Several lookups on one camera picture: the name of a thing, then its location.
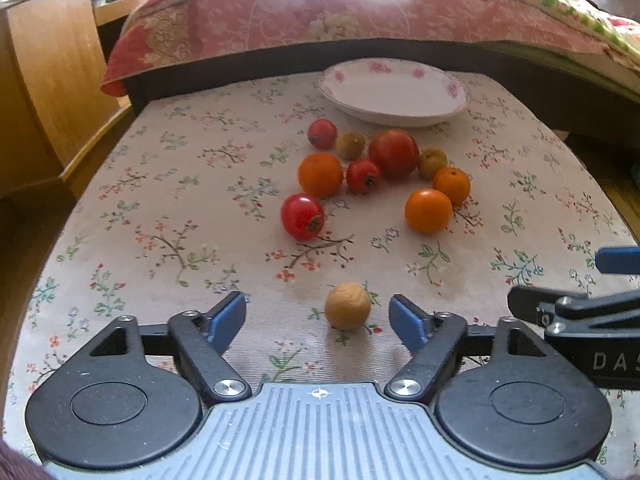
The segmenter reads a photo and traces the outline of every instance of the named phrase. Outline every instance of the small fruit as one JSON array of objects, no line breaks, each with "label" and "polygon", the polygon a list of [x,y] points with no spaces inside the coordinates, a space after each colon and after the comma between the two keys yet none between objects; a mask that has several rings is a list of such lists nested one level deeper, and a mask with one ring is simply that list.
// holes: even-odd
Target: small fruit
[{"label": "small fruit", "polygon": [[370,311],[369,293],[359,283],[341,283],[329,292],[324,303],[326,320],[340,330],[359,327]]},{"label": "small fruit", "polygon": [[419,189],[411,193],[404,206],[404,219],[409,227],[425,234],[444,229],[452,214],[449,197],[435,189]]},{"label": "small fruit", "polygon": [[457,207],[471,193],[471,180],[468,174],[458,168],[443,168],[433,177],[433,189],[443,192],[453,207]]},{"label": "small fruit", "polygon": [[438,148],[428,148],[420,155],[418,173],[427,180],[431,180],[442,168],[449,165],[449,159],[442,150]]},{"label": "small fruit", "polygon": [[338,156],[347,160],[355,160],[364,150],[364,137],[358,132],[340,134],[335,140],[335,151]]},{"label": "small fruit", "polygon": [[420,161],[415,139],[404,130],[386,130],[369,143],[369,158],[390,179],[409,176]]},{"label": "small fruit", "polygon": [[311,123],[306,131],[306,136],[318,150],[328,150],[335,144],[338,128],[329,119],[318,119]]},{"label": "small fruit", "polygon": [[280,221],[296,240],[309,240],[324,227],[324,210],[314,197],[298,193],[282,203]]},{"label": "small fruit", "polygon": [[331,153],[313,153],[298,167],[298,182],[309,195],[327,198],[340,189],[342,164]]},{"label": "small fruit", "polygon": [[347,168],[347,186],[354,193],[370,193],[380,185],[382,174],[370,158],[354,160]]}]

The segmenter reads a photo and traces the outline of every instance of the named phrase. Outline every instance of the wooden cabinet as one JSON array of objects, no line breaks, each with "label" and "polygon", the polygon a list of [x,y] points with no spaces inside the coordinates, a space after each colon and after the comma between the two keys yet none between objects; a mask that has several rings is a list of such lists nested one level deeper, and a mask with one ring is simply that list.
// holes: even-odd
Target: wooden cabinet
[{"label": "wooden cabinet", "polygon": [[[0,5],[0,198],[51,180],[91,175],[83,158],[106,156],[132,120],[128,100],[100,92],[105,54],[98,34],[145,0],[93,9],[90,0],[11,0]],[[119,28],[110,29],[115,41]],[[103,137],[111,140],[105,142]],[[95,171],[100,157],[91,154]],[[72,186],[77,194],[79,186]]]}]

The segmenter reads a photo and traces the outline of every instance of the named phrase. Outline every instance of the blue handle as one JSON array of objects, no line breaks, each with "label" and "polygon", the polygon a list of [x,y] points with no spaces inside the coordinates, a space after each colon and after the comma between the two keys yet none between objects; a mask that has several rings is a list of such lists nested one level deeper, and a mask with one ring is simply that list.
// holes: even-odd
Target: blue handle
[{"label": "blue handle", "polygon": [[398,296],[393,296],[389,301],[389,324],[413,355],[416,355],[429,340],[424,321],[403,304]]},{"label": "blue handle", "polygon": [[207,342],[222,355],[229,348],[246,317],[246,302],[242,292],[237,293],[225,307],[211,318]]},{"label": "blue handle", "polygon": [[640,274],[640,247],[601,247],[595,261],[603,274]]}]

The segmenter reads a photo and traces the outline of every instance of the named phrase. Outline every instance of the ribbed gray plate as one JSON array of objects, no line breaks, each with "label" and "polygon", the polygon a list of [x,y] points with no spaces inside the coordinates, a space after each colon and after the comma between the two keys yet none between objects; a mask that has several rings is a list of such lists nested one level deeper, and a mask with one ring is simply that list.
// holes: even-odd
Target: ribbed gray plate
[{"label": "ribbed gray plate", "polygon": [[595,468],[505,472],[449,444],[425,409],[371,383],[265,384],[219,404],[179,450],[139,468],[87,472],[48,464],[59,480],[602,480]]}]

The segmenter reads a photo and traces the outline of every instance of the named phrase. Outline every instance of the pink bedspread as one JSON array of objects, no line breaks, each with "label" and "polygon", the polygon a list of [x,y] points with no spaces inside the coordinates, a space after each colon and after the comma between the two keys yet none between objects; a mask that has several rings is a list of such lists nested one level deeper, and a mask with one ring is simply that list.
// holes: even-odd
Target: pink bedspread
[{"label": "pink bedspread", "polygon": [[149,0],[127,23],[102,90],[163,66],[356,38],[517,41],[602,54],[606,44],[516,0]]}]

